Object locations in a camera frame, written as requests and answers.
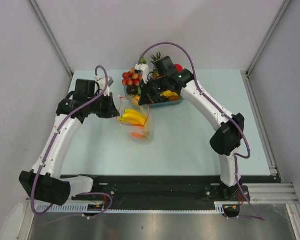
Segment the yellow banana bunch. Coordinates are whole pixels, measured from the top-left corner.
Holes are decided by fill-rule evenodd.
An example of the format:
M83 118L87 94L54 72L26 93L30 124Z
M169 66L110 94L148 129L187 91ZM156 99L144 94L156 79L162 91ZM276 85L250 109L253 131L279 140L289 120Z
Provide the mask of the yellow banana bunch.
M124 114L120 117L119 120L131 125L144 126L146 124L147 118L140 112L132 108L128 108L125 110Z

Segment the clear zip top bag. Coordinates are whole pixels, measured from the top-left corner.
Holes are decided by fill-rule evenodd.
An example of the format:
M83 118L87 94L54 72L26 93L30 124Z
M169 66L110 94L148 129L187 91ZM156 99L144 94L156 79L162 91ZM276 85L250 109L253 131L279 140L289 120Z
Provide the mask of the clear zip top bag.
M116 121L124 126L127 135L134 141L147 143L153 140L154 122L148 105L139 105L138 99L119 96L119 116Z

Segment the yellow bell pepper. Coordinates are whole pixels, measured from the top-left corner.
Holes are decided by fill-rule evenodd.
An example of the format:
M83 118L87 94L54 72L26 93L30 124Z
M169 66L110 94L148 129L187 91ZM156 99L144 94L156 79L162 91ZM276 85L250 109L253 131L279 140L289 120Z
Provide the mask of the yellow bell pepper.
M167 91L163 92L162 95L166 98L170 98L170 97L173 97L173 96L179 97L179 95L176 92L172 92L170 90L167 90Z

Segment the orange fruit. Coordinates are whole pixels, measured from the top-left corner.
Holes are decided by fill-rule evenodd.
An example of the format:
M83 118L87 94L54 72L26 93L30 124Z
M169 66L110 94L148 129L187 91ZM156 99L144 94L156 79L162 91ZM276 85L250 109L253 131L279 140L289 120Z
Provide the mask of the orange fruit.
M131 132L130 134L134 139L142 139L144 137L144 135L139 132Z

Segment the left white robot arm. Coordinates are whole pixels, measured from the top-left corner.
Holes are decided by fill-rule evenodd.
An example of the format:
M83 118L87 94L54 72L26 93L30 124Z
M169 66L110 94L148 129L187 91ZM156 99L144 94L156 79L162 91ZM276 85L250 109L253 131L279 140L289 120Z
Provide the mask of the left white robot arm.
M54 126L49 139L30 171L22 171L19 182L32 201L62 206L70 197L84 194L95 200L101 188L91 177L79 175L61 178L62 167L70 145L86 118L118 117L110 86L111 77L95 80L77 79L75 89L57 106Z

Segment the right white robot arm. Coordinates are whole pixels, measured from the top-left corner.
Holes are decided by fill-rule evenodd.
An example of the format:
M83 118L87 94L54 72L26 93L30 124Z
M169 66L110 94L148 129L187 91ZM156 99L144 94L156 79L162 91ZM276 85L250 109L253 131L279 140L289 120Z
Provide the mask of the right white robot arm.
M224 184L220 194L225 200L232 201L239 194L236 185L241 177L235 164L235 154L243 138L244 116L240 113L233 115L224 109L195 80L191 71L179 71L169 56L155 61L154 65L159 74L156 79L153 79L148 65L135 65L134 72L142 76L139 105L165 103L168 99L163 93L171 91L191 103L208 120L215 130L209 143L219 156L220 180Z

